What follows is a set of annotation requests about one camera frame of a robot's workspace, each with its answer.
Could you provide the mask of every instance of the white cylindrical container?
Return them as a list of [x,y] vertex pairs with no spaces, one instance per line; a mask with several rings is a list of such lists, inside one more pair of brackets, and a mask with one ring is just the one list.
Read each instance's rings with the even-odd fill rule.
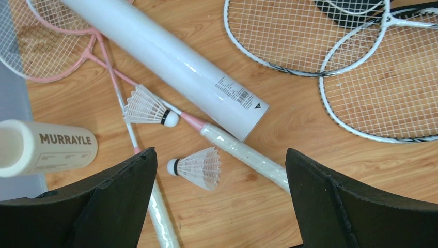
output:
[[96,157],[89,130],[20,120],[0,122],[0,177],[83,168]]
[[269,106],[126,0],[61,0],[240,141]]

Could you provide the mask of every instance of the racket strings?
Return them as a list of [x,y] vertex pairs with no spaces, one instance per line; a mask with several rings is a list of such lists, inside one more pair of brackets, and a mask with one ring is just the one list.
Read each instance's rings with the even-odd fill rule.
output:
[[[332,2],[350,11],[375,6],[368,0],[361,4]],[[230,1],[228,28],[238,43],[254,56],[283,68],[316,73],[336,42],[368,18],[327,6],[324,0]],[[371,38],[370,45],[373,45],[376,35]]]
[[[438,23],[433,14],[410,19]],[[431,29],[392,27],[370,61],[325,79],[336,116],[361,132],[382,137],[437,135],[437,36]]]
[[10,0],[0,7],[0,58],[26,77],[62,74],[79,60],[77,47],[89,42],[89,37],[63,35],[45,27],[26,1]]
[[331,57],[326,71],[337,70],[351,65],[362,58],[374,45],[381,30],[378,25],[364,28],[359,34],[343,43]]
[[30,0],[35,11],[49,24],[63,30],[88,30],[90,25],[59,0]]

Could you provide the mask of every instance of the tube label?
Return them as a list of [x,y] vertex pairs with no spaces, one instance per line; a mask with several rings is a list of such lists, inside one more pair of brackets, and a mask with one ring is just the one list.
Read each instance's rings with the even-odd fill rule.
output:
[[51,152],[41,153],[30,173],[56,172],[80,168],[88,164],[90,152]]
[[216,83],[216,88],[225,93],[233,101],[238,102],[242,108],[246,110],[254,106],[254,95],[250,94],[245,88],[241,85],[235,84],[233,81],[225,82],[225,77],[222,77],[221,80]]

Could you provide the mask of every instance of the racket shaft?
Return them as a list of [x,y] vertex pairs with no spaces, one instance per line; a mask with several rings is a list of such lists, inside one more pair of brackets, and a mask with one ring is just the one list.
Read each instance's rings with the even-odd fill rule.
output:
[[204,125],[201,135],[290,193],[286,170],[279,164],[210,123]]
[[425,23],[425,22],[414,22],[403,20],[399,18],[391,18],[389,22],[385,22],[385,18],[382,19],[382,26],[407,26],[407,27],[422,27],[422,28],[434,28],[438,29],[438,25],[436,23]]
[[[113,82],[113,86],[114,86],[114,91],[116,92],[116,96],[117,96],[117,100],[119,102],[120,108],[123,112],[124,110],[124,101],[123,101],[123,97],[121,95],[120,89],[117,85],[117,79],[116,79],[116,75],[113,69],[113,66],[111,65],[111,61],[110,61],[110,56],[108,55],[108,51],[106,50],[103,38],[101,34],[96,34],[96,37],[99,41],[100,47],[102,49],[103,55],[105,57],[105,61],[106,61],[106,68],[111,76],[111,81]],[[129,137],[131,139],[131,142],[134,146],[134,152],[136,150],[138,150],[138,142],[135,138],[135,134],[134,134],[134,130],[132,128],[132,125],[129,122],[125,122],[126,123],[126,128],[128,129],[128,133],[129,133]]]

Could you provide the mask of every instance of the black band on shuttlecock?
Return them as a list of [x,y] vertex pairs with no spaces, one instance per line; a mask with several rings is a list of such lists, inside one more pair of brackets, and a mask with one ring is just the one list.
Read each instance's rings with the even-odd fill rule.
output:
[[163,118],[161,118],[161,124],[164,125],[164,123],[166,122],[166,118],[169,115],[170,110],[166,110],[166,112],[164,112]]
[[174,172],[175,172],[175,175],[176,175],[176,176],[178,176],[178,172],[177,172],[178,161],[179,161],[179,159],[177,159],[177,160],[175,161],[175,164],[174,164]]

